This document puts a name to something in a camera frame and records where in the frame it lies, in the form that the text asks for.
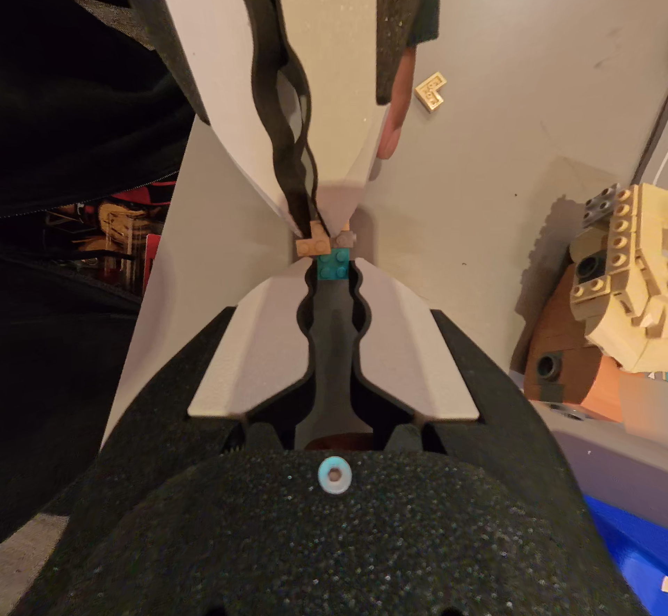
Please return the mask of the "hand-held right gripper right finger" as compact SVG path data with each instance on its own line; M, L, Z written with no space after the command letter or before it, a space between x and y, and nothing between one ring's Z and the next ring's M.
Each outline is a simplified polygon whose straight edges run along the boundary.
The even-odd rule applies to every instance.
M348 282L356 413L366 423L382 413L397 423L476 421L480 411L427 301L362 256L350 264Z

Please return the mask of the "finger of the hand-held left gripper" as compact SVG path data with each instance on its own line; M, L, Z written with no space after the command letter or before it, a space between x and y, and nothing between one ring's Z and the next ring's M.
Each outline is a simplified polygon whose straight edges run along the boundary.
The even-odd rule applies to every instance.
M282 109L288 64L272 0L164 0L221 145L260 198L293 229L311 235L305 137Z
M339 233L368 182L388 105L376 101L376 0L278 0L309 88L315 205Z

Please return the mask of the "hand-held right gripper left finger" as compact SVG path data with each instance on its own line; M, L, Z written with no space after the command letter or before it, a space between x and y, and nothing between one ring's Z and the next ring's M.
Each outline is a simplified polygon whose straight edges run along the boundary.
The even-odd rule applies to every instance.
M315 260L303 256L262 280L235 305L217 349L188 405L190 417L250 419L270 411L280 396L301 421L313 407L313 294Z

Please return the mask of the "tan corner toy plate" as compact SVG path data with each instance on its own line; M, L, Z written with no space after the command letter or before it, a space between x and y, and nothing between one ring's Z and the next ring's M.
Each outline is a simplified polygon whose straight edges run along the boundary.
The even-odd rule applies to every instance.
M444 88L446 78L440 70L435 70L431 76L427 76L423 82L415 86L415 95L421 101L421 105L433 113L442 105L440 90Z

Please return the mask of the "teal toy brick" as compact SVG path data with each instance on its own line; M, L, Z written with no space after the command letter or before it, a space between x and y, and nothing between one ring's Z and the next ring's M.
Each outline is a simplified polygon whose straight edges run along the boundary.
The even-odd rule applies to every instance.
M348 247L331 247L329 252L317 254L317 280L346 280L348 250Z

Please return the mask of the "light grey desk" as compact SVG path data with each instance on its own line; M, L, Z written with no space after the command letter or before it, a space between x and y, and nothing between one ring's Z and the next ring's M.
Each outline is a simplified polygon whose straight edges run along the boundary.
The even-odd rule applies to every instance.
M397 150L350 219L354 252L519 370L589 196L630 180L666 97L666 0L440 0ZM201 327L292 262L284 221L194 119L103 441Z

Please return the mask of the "person's left hand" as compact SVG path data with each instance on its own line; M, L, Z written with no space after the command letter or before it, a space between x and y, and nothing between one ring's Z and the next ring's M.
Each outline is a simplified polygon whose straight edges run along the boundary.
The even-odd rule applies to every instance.
M388 160L395 152L395 146L399 143L401 127L411 105L413 72L415 46L405 46L395 70L388 115L378 143L376 156L380 160Z

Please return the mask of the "colourful printed packaging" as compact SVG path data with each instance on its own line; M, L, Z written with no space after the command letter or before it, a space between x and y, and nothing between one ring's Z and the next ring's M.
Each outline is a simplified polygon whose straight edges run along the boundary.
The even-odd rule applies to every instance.
M43 252L84 276L143 296L176 176L45 211Z

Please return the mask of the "black bag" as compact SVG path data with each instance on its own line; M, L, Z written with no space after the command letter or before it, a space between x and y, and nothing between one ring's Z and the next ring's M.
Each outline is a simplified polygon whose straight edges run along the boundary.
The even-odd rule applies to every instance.
M141 303L45 217L170 199L192 123L154 50L74 0L2 0L2 541L92 462Z

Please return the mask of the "tan and brown brick model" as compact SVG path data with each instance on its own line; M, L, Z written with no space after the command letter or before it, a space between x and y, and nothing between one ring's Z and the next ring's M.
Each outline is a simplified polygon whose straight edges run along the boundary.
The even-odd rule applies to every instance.
M621 388L668 364L668 190L613 184L589 198L572 264L532 329L523 394L623 421Z

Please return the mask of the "blue plastic bin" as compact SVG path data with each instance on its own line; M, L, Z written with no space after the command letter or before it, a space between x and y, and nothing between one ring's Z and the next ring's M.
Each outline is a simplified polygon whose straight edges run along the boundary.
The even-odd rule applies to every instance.
M668 529L583 496L617 568L652 616L668 613Z

